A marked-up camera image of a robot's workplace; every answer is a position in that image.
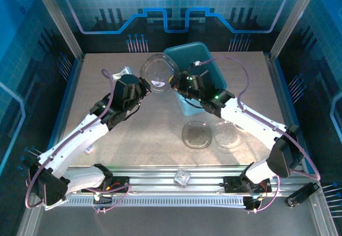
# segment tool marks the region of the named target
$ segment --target blue plastic bin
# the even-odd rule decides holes
[[[212,59],[207,46],[202,42],[193,42],[185,45],[174,46],[173,48],[167,48],[164,53],[171,57],[178,65],[180,72],[188,70],[190,64],[195,61],[206,61]],[[212,61],[204,65],[206,69],[210,72],[212,78],[214,79],[215,86],[217,88],[227,88],[227,83],[224,80],[219,68],[215,61]],[[204,109],[197,109],[187,104],[184,98],[177,92],[175,92],[178,104],[181,108],[182,113],[185,116],[190,116],[204,112]],[[200,106],[199,101],[194,99],[188,100],[190,103]]]

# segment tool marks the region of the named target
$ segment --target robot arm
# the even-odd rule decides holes
[[[52,206],[59,203],[69,192],[90,187],[99,187],[99,190],[105,190],[110,186],[113,175],[101,164],[80,169],[72,169],[69,166],[88,146],[135,113],[131,111],[135,107],[139,109],[140,101],[149,93],[150,85],[146,80],[124,73],[115,84],[111,104],[108,103],[110,94],[107,94],[94,105],[90,114],[84,118],[80,125],[56,146],[37,158],[31,156],[25,158],[24,165],[29,168],[28,183],[31,182],[38,168],[48,159],[51,159],[38,175],[33,184],[32,192],[42,199],[46,206]],[[107,105],[110,107],[104,116],[85,128],[84,126],[103,113]],[[69,139],[77,131],[80,133]],[[57,155],[52,156],[61,145],[62,147]]]
[[[288,128],[266,118],[243,103],[241,109],[232,93],[215,87],[209,71],[204,66],[195,63],[189,70],[173,78],[171,85],[184,98],[199,101],[206,112],[240,126],[271,150],[269,158],[250,164],[240,175],[242,185],[247,190],[250,191],[251,185],[275,175],[289,177],[303,158],[298,148],[282,134],[286,132],[297,141],[296,125]],[[256,119],[257,117],[273,127],[265,126]]]

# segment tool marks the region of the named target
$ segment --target wire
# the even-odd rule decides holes
[[[255,210],[255,211],[253,210],[253,212],[257,213],[257,212],[260,212],[260,211],[263,211],[263,210],[267,209],[269,206],[271,206],[273,201],[276,199],[276,197],[277,197],[277,195],[279,193],[279,190],[280,190],[280,178],[279,178],[279,175],[276,175],[276,177],[277,177],[277,180],[278,180],[278,187],[277,187],[277,191],[274,194],[273,198],[271,199],[271,201],[266,206],[264,206],[263,208],[259,208],[259,209]]]
[[[190,103],[185,97],[184,97],[184,100],[185,100],[185,102],[186,102],[187,104],[189,104],[190,106],[192,106],[192,107],[194,107],[194,108],[203,109],[203,107],[200,107],[200,106],[197,106],[197,105],[195,105],[195,104]]]
[[[266,192],[265,198],[266,198],[267,197],[267,185],[265,185],[263,183],[260,183],[260,185],[265,189],[265,192]]]
[[[25,206],[27,208],[35,208],[35,207],[38,207],[40,204],[43,203],[43,200],[42,199],[41,201],[33,204],[33,205],[30,205],[29,203],[29,197],[31,195],[31,191],[32,191],[32,188],[34,186],[34,183],[36,182],[39,174],[43,171],[43,169],[49,164],[49,162],[51,160],[53,160],[53,157],[55,157],[57,155],[57,153],[67,144],[69,143],[73,138],[75,138],[77,135],[79,135],[80,133],[83,133],[87,128],[89,128],[91,125],[93,125],[95,122],[97,122],[98,120],[100,120],[106,113],[107,111],[109,110],[111,104],[112,104],[112,101],[113,101],[113,96],[114,96],[114,84],[113,84],[113,81],[111,79],[111,75],[110,73],[106,70],[106,69],[102,69],[101,70],[101,73],[102,75],[109,79],[110,81],[110,85],[111,85],[111,94],[110,94],[110,97],[109,97],[109,101],[108,101],[108,104],[107,106],[105,107],[105,109],[103,110],[103,112],[100,114],[100,116],[98,116],[96,119],[92,120],[91,122],[89,122],[87,125],[85,125],[84,127],[82,127],[80,130],[74,132],[71,136],[69,136],[66,140],[64,140],[56,149],[55,151],[44,161],[44,163],[38,168],[37,172],[34,174],[34,176],[32,177],[32,179],[30,180],[29,182],[29,185],[28,185],[28,188],[27,188],[27,192],[26,192],[26,195],[25,195]]]
[[[122,186],[122,187],[118,187],[118,188],[115,188],[115,189],[112,189],[112,190],[109,190],[109,191],[96,191],[96,192],[99,192],[99,193],[110,193],[110,192],[116,192],[116,191],[119,191],[123,188],[127,188],[128,187],[128,190],[127,192],[121,197],[121,199],[115,203],[113,206],[111,206],[110,208],[104,208],[104,209],[96,209],[94,206],[92,208],[94,208],[94,210],[96,210],[97,213],[101,212],[101,213],[106,213],[110,210],[112,210],[113,208],[115,208],[118,204],[120,204],[123,199],[128,195],[128,193],[130,192],[130,190],[132,189],[132,186],[131,185],[125,185],[125,186]]]
[[[125,118],[124,121],[128,120],[132,115],[134,115],[135,113],[137,113],[139,109],[140,109],[140,103],[138,103],[138,109],[135,110],[134,112],[130,113],[130,114]]]
[[[249,76],[249,73],[247,71],[247,69],[245,68],[244,64],[242,62],[240,62],[239,60],[235,59],[235,58],[232,58],[232,57],[228,57],[228,56],[220,56],[220,57],[217,57],[217,58],[212,58],[210,60],[207,60],[207,61],[203,61],[200,63],[200,65],[204,65],[204,64],[207,64],[209,62],[212,62],[216,59],[222,59],[222,58],[226,58],[226,59],[229,59],[229,60],[232,60],[232,61],[235,61],[237,62],[239,65],[241,65],[242,69],[245,71],[245,74],[246,74],[246,77],[247,77],[247,85],[245,87],[244,90],[242,90],[239,95],[237,96],[237,102],[238,102],[238,105],[240,107],[240,109],[245,112],[247,115],[249,115],[250,117],[258,120],[259,122],[261,122],[262,124],[274,129],[274,125],[272,125],[271,123],[269,123],[268,121],[264,120],[263,118],[253,114],[252,112],[248,111],[247,109],[245,109],[243,106],[242,106],[242,103],[241,103],[241,96],[246,92],[246,90],[248,89],[248,87],[250,86],[250,76]],[[297,173],[297,174],[300,174],[300,175],[303,175],[303,176],[306,176],[312,180],[321,180],[321,175],[318,171],[318,169],[316,168],[314,162],[312,161],[312,159],[309,157],[309,155],[306,153],[306,151],[303,149],[303,147],[300,146],[300,144],[295,140],[293,139],[288,133],[286,132],[283,132],[282,130],[280,130],[279,128],[276,128],[275,129],[276,132],[280,133],[281,135],[285,136],[287,139],[289,139],[297,148],[298,150],[303,154],[303,156],[305,157],[305,159],[309,162],[310,166],[313,168],[314,172],[315,172],[315,175],[310,175],[308,173],[305,173],[305,172],[302,172],[302,171],[298,171],[298,170],[294,170],[293,172]]]

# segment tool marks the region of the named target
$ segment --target gray tabletop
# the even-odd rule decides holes
[[[66,124],[65,135],[70,133],[89,113],[89,109],[105,96],[109,83],[101,75],[106,68],[112,74],[124,66],[133,68],[139,76],[140,67],[153,53],[87,54]],[[251,75],[250,88],[242,101],[254,110],[283,123],[281,110],[262,52],[213,52],[213,57],[231,56],[246,64]],[[237,95],[246,84],[246,76],[234,61],[217,60],[228,90]],[[194,150],[182,141],[182,128],[189,121],[203,121],[212,128],[220,119],[207,113],[184,116],[175,93],[169,90],[151,94],[142,101],[138,113],[118,124],[106,136],[94,143],[94,151],[83,153],[75,165],[140,166],[140,165],[198,165],[249,164],[266,158],[270,150],[247,132],[239,132],[242,143],[233,149],[222,149],[215,140],[205,149]]]

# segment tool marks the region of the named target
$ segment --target petri dish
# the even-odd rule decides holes
[[[234,148],[242,143],[242,136],[235,125],[229,121],[222,121],[214,126],[215,142],[225,150],[235,151]]]
[[[205,122],[190,121],[183,127],[182,140],[191,149],[204,149],[213,140],[211,127]]]
[[[170,81],[178,75],[177,64],[166,54],[157,53],[149,57],[140,70],[153,92],[161,93],[171,88]]]

